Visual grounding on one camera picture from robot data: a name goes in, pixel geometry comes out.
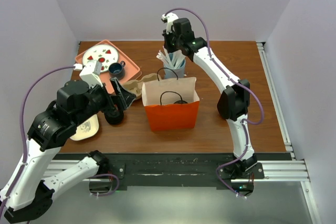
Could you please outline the black lid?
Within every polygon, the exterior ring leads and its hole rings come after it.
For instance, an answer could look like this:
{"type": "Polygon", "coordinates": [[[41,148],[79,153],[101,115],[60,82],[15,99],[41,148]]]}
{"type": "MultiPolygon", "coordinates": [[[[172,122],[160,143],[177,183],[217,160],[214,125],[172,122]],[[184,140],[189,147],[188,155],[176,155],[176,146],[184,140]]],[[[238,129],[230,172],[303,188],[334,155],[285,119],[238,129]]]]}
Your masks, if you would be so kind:
{"type": "Polygon", "coordinates": [[[174,104],[187,104],[187,102],[184,100],[177,100],[174,104]]]}

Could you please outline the cardboard cup carrier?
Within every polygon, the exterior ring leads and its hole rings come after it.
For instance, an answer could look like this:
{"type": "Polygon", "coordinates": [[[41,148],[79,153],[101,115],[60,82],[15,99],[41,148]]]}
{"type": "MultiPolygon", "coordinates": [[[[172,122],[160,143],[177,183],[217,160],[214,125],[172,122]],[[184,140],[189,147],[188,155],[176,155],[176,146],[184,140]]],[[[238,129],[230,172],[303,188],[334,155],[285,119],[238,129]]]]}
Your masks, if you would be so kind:
{"type": "Polygon", "coordinates": [[[153,80],[161,80],[161,79],[162,78],[160,75],[157,75],[156,73],[151,73],[143,76],[140,80],[127,81],[122,86],[126,90],[134,93],[136,95],[136,100],[138,100],[142,98],[142,85],[144,82],[150,82],[153,80]]]}

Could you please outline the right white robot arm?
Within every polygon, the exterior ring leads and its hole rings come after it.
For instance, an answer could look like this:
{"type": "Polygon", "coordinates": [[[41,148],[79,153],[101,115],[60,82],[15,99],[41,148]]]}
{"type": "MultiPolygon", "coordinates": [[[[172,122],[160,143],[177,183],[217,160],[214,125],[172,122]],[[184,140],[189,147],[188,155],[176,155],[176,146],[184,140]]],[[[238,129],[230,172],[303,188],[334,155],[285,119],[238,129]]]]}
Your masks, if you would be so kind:
{"type": "Polygon", "coordinates": [[[209,47],[208,41],[196,38],[187,18],[178,18],[174,13],[164,14],[164,48],[168,52],[180,50],[190,61],[198,65],[211,78],[220,91],[217,110],[230,129],[234,144],[234,173],[246,178],[257,164],[257,157],[248,132],[248,107],[250,104],[250,83],[240,80],[220,62],[209,47]]]}

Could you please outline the orange paper bag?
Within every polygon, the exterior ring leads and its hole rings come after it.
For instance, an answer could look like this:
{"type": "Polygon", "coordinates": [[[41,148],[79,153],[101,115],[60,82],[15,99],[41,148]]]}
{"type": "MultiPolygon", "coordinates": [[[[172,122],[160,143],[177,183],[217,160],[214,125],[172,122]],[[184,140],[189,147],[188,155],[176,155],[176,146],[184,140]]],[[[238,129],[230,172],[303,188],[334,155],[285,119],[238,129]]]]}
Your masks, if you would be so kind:
{"type": "Polygon", "coordinates": [[[195,126],[200,104],[195,85],[195,77],[143,83],[142,102],[153,132],[191,129],[195,126]],[[177,100],[184,100],[187,104],[174,104],[177,100]]]}

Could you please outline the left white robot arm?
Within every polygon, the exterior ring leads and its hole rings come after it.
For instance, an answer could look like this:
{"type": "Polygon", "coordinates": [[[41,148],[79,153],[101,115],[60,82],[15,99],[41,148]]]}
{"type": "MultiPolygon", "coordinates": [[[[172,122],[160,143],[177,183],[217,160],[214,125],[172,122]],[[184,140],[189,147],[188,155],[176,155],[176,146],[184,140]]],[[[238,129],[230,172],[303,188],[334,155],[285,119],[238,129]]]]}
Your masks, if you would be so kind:
{"type": "Polygon", "coordinates": [[[46,111],[38,114],[29,131],[26,148],[15,173],[1,190],[1,207],[6,208],[9,223],[30,222],[41,217],[53,202],[68,189],[87,178],[103,178],[109,173],[110,161],[99,151],[88,153],[74,166],[44,178],[50,162],[59,153],[77,127],[102,112],[109,124],[118,124],[123,113],[136,99],[111,79],[114,94],[102,84],[89,85],[85,81],[68,81],[57,91],[56,100],[46,111]]]}

